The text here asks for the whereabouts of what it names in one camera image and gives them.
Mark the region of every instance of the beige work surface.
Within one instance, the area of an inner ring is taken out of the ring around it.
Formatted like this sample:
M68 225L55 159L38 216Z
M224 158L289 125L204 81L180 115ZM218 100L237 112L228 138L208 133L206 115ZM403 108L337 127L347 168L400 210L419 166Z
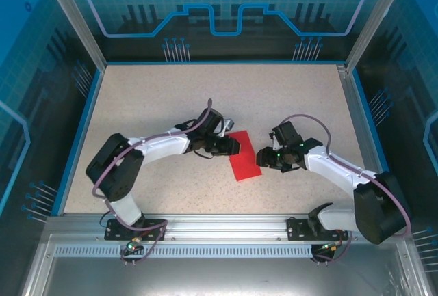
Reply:
M247 130L255 152L271 145L268 133L293 113L308 113L326 123L331 150L363 165L335 65L235 64L108 66L67 199L65 213L103 213L91 195L87 164L113 133L146 137L197 118L213 108ZM294 120L303 138L326 143L322 128ZM325 202L345 201L346 193L317 174L263 175L237 182L227 157L202 159L194 153L145 165L133 193L144 213L253 214L307 213Z

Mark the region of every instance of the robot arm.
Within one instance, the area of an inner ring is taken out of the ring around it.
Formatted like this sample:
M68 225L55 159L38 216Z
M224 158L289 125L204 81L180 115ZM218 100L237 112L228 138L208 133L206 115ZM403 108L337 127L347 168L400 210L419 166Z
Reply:
M379 244L405 227L394 202L367 178L394 192L399 187L391 174L367 171L336 154L328 154L318 140L304 141L291 122L273 128L270 137L272 147L257 153L258 166L283 173L300 168L309 170L327 178L354 200L348 205L323 204L310 212L308 223L315 236L327 230L359 231L371 243Z
M232 155L240 152L240 144L235 139L225 135L233 128L233 121L224 120L222 115L212 109L207 119L194 131L184 133L189 125L201 121L204 112L197 120L175 125L167 131L167 136L151 137L146 139L124 138L120 133L114 134L106 141L98 154L87 167L86 174L93 183L99 179L103 171L110 165L116 156L128 147L144 142L128 152L123 161L114 166L99 185L106 200L110 203L115 214L127 225L142 228L144 217L132 196L133 184L143 165L158 159L174 155L186 154L201 148L213 157Z

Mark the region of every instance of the purple cable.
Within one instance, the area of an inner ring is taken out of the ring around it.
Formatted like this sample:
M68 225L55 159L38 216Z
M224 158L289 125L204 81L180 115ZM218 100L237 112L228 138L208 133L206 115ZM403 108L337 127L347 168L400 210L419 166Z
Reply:
M341 255L339 255L337 258L335 258L334 260L332 260L331 258L329 258L328 256L325 255L315 255L315 257L319 257L322 258L324 260L326 260L328 263L336 263L342 256L344 256L344 254L346 253L347 249L350 247L351 245L351 241L352 241L352 232L350 232L350 238L348 240L348 243L345 247L345 249L343 250L343 252L341 253ZM362 280L368 285L370 286L370 288L372 290L374 290L376 293L378 293L379 295L381 294L381 292L379 291L379 289L377 287L375 287L362 273L358 272L355 268L353 267L349 267L347 264L344 264L342 262L339 262L338 264L343 265L344 267L346 267L347 269L354 271L359 277L362 278Z
M327 151L328 157L332 161L334 161L335 163L337 163L337 164L341 165L342 167L346 168L347 170L350 170L351 172L354 172L355 174L362 175L364 178L366 178L370 182L374 183L380 190L382 190L384 193L386 193L386 195L396 205L397 209L402 213L404 222L406 224L406 230L402 234L395 234L394 237L404 238L404 237L409 236L411 234L411 220L409 219L408 214L406 213L406 211L403 208L403 206L401 205L401 203L397 200L397 198L384 185L382 185L380 182L378 182L372 176L369 176L366 173L363 173L362 171L358 170L357 168L351 167L351 166L349 166L349 165L347 165L347 164L337 160L334 156L332 156L330 154L331 133L330 133L329 129L327 128L327 126L323 122L321 122L319 119L317 119L317 118L315 118L313 116L307 115L305 113L297 113L295 115L291 115L291 116L286 117L281 123L287 122L289 119L295 118L295 117L310 118L311 120L314 120L315 122L317 122L319 125L322 126L322 128L326 131L327 137L328 137L327 146L326 146L326 151Z
M139 260L136 260L135 263L142 262L142 261L146 260L146 259L149 257L149 255L151 255L152 251L154 250L155 246L158 244L158 241L159 241L160 238L163 236L164 231L166 230L166 224L165 224L164 228L162 228L162 230L159 232L157 239L154 241L154 243L152 244L152 246L151 246L151 248L148 250L148 252L147 252L143 257L141 257ZM125 257L123 256L123 254L125 253L125 251L126 251L126 248L124 248L124 249L122 250L122 253L121 253L121 255L120 255L120 259L121 259L123 262L127 262L126 259L125 259Z
M345 246L345 248L342 251L342 253L337 258L335 258L335 259L329 258L328 256L324 256L324 255L315 255L315 256L323 258L325 260L328 260L330 263L336 263L338 260L340 260L341 258L343 258L345 256L345 254L347 253L347 250L351 246L352 240L353 240L353 232L350 231L350 238L348 238L347 245Z
M104 200L105 200L105 203L106 203L106 205L107 205L107 207L108 207L108 209L109 209L113 214L115 214L115 212L114 212L114 210L113 210L113 208L112 208L110 202L106 199L106 197L97 194L96 191L97 191L97 189L99 188L99 186L101 185L103 179L108 175L108 173L109 173L109 172L111 171L111 169L112 169L112 168L118 163L118 161L121 160L121 159L122 159L122 158L123 158L128 152L130 152L131 150L133 150L135 147L137 147L137 146L139 146L140 144L143 144L143 143L145 143L145 142L147 142L147 141L151 141L151 140L153 140L153 139L157 139L158 137L172 137L172 136L175 136L175 135L186 134L186 133L189 133L189 132L192 132L192 131L196 130L196 129L197 129L202 123L204 123L204 121L207 119L208 115L210 114L211 106L212 106L212 105L213 105L213 100L212 100L212 99L208 99L208 101L207 101L207 111L205 112L205 115L201 118L201 120L200 120L198 123L196 123L195 125L191 126L191 127L188 128L187 130L179 131L179 132L175 132L175 133L161 133L161 134L154 135L154 136L152 136L152 137L146 137L146 138L141 139L140 141L134 143L134 144L131 145L130 147L126 148L126 149L125 149L124 151L122 151L122 152L121 152L116 158L114 158L114 160L113 160L113 161L108 165L108 167L103 171L102 175L97 179L97 181L96 181L96 183L94 184L93 189L92 189L92 195L93 195L94 197L97 197L97 198L100 198L100 199L104 199ZM160 227L162 227L163 225L166 225L166 224L167 224L167 222L163 222L163 223L161 223L161 224L156 224L156 225L154 225L154 226L150 226L150 227L148 227L148 228L134 228L134 227L132 227L132 226L126 224L126 223L125 223L121 218L119 218L117 215L116 215L116 219L117 219L117 221L118 221L120 224L122 224L124 227L126 227L126 228L128 228L128 229L130 229L130 230L132 230L132 231L139 231L139 232L141 232L141 231L144 231L144 232L145 232L145 231L151 231L151 230L154 230L154 229L156 229L156 228L160 228Z
M395 234L393 237L405 238L405 237L407 237L407 236L409 236L411 234L411 220L409 219L408 214L404 210L404 208L401 205L401 203L397 200L397 198L382 183L378 182L372 176L369 176L368 174L363 173L362 171L360 171L360 170L358 170L358 169L356 169L354 167L351 167L351 166L349 166L349 165L347 165L345 163L342 163L341 161L339 161L338 159L336 159L332 155L329 155L328 157L332 161L334 161L335 163L337 163L337 164L341 165L342 167L346 168L347 170L350 170L351 172L354 172L355 174L362 175L364 178L366 178L370 182L373 182L380 190L382 190L384 193L386 193L386 195L397 206L397 209L402 213L402 216L404 218L404 222L406 223L406 230L402 234Z

